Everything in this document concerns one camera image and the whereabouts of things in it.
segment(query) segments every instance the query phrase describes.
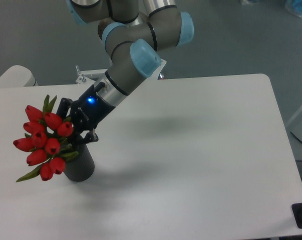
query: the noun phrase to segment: tulip flower bud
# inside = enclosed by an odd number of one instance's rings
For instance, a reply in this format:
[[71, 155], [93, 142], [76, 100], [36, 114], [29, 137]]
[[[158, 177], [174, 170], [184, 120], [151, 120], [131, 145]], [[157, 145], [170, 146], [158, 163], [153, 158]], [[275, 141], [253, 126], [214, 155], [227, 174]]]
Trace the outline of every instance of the tulip flower bud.
[[33, 133], [32, 135], [32, 144], [41, 149], [42, 147], [45, 146], [47, 142], [47, 136], [45, 134], [45, 132], [41, 132], [41, 131], [36, 131]]
[[48, 163], [42, 165], [40, 175], [43, 181], [50, 180], [53, 177], [53, 172]]
[[30, 121], [38, 121], [39, 119], [43, 119], [43, 112], [38, 110], [33, 106], [26, 106], [25, 112]]
[[41, 164], [47, 160], [47, 154], [43, 149], [38, 149], [32, 152], [26, 159], [29, 166]]
[[29, 152], [31, 149], [34, 148], [34, 145], [32, 144], [32, 139], [29, 137], [21, 138], [18, 140], [15, 140], [13, 142], [15, 147], [17, 147], [19, 150]]
[[61, 174], [65, 169], [65, 161], [60, 157], [55, 157], [49, 162], [50, 168], [53, 173]]
[[25, 131], [29, 132], [30, 134], [33, 134], [36, 131], [45, 131], [45, 127], [37, 121], [27, 122], [23, 127]]
[[45, 145], [45, 151], [50, 155], [58, 154], [60, 151], [61, 145], [56, 138], [50, 138], [47, 140]]
[[63, 136], [69, 137], [73, 133], [73, 126], [72, 126], [72, 124], [69, 121], [63, 123], [57, 129], [57, 133], [61, 137], [63, 137]]
[[63, 120], [57, 114], [47, 112], [45, 113], [45, 122], [50, 129], [56, 130], [62, 124]]

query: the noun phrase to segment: white chair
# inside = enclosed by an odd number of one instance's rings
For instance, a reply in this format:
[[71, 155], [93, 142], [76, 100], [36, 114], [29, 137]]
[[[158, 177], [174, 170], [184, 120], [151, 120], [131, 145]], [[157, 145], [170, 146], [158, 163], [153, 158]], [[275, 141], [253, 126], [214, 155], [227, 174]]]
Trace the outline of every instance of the white chair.
[[285, 123], [285, 128], [288, 129], [295, 123], [302, 113], [302, 105], [295, 111], [295, 113], [289, 118], [289, 120]]
[[15, 65], [0, 76], [0, 89], [38, 86], [32, 72], [26, 67]]

